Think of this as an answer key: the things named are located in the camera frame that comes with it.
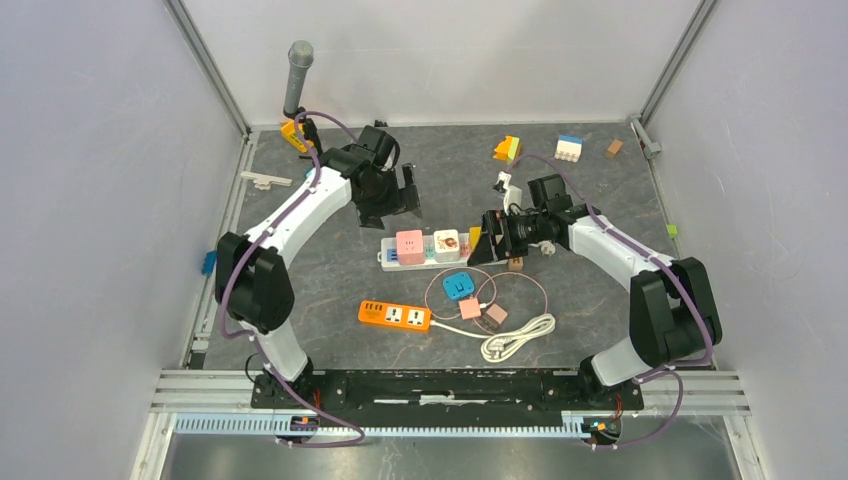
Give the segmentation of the yellow cube socket adapter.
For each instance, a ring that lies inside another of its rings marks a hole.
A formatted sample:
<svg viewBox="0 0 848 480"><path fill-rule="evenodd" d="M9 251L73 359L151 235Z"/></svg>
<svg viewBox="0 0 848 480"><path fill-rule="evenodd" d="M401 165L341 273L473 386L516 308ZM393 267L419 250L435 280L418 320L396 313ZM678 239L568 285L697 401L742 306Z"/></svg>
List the yellow cube socket adapter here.
<svg viewBox="0 0 848 480"><path fill-rule="evenodd" d="M468 245L470 251L473 251L478 245L481 237L481 232L482 228L480 226L473 226L469 229Z"/></svg>

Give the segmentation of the large pink cube adapter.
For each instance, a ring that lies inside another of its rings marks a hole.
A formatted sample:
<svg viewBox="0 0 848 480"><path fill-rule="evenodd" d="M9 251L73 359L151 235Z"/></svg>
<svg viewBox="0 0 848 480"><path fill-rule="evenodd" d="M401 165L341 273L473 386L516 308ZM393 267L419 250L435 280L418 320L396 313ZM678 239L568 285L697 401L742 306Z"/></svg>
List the large pink cube adapter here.
<svg viewBox="0 0 848 480"><path fill-rule="evenodd" d="M395 241L397 261L400 265L420 265L425 262L425 244L421 230L399 231Z"/></svg>

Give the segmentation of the white multicolour power strip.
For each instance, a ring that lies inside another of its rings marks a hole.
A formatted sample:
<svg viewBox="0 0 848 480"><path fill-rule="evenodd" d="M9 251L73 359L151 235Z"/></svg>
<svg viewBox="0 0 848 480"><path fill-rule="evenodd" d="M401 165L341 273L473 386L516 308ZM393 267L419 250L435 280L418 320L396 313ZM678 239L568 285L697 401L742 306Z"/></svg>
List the white multicolour power strip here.
<svg viewBox="0 0 848 480"><path fill-rule="evenodd" d="M397 257L396 238L386 237L380 242L377 253L377 261L384 272L400 272L410 270L433 270L455 267L465 267L471 254L470 234L459 234L460 257L458 260L439 261L435 258L434 242L432 235L424 236L425 260L419 264L402 265Z"/></svg>

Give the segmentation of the white cube socket adapter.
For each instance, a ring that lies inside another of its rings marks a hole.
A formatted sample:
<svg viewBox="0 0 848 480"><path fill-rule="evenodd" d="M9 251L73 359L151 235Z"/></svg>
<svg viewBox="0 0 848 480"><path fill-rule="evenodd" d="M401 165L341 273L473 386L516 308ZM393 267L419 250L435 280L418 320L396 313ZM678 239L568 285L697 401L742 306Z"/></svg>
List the white cube socket adapter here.
<svg viewBox="0 0 848 480"><path fill-rule="evenodd" d="M455 262L461 258L459 232L456 229L435 231L433 242L434 259L437 262Z"/></svg>

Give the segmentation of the blue socket adapter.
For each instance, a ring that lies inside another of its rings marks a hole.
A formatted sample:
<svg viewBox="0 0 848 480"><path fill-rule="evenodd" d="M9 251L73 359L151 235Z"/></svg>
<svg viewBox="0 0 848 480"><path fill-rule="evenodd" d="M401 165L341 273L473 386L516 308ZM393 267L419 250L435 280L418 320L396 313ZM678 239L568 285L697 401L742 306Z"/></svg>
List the blue socket adapter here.
<svg viewBox="0 0 848 480"><path fill-rule="evenodd" d="M442 280L445 295L452 301L460 301L471 297L476 287L471 275L465 271L453 273Z"/></svg>

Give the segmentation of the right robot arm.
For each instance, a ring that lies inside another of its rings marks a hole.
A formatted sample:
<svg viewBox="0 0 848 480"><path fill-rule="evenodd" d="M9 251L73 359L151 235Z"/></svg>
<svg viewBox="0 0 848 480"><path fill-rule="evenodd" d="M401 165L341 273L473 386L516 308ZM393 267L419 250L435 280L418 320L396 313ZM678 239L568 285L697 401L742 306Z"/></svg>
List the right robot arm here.
<svg viewBox="0 0 848 480"><path fill-rule="evenodd" d="M493 186L503 207L488 210L471 266L525 256L531 245L551 242L581 256L620 284L629 295L628 333L615 345L582 361L577 392L591 408L602 408L618 386L651 376L663 367L710 363L722 327L705 265L652 250L614 227L598 209L576 204L557 175L528 183L532 207L502 172Z"/></svg>

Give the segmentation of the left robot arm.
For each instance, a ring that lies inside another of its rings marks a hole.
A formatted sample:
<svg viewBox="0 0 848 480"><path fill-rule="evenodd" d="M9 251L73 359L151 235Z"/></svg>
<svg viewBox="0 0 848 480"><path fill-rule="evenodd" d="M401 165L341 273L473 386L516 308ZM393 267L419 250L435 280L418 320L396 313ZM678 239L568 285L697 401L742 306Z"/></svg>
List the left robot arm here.
<svg viewBox="0 0 848 480"><path fill-rule="evenodd" d="M362 228L383 229L388 216L419 215L411 164L400 164L398 141L383 129L363 128L354 143L318 157L307 179L270 217L244 234L228 232L217 243L215 300L219 311L254 338L278 377L275 392L290 407L314 394L304 374L310 360L289 316L295 293L288 267L317 230L352 204Z"/></svg>

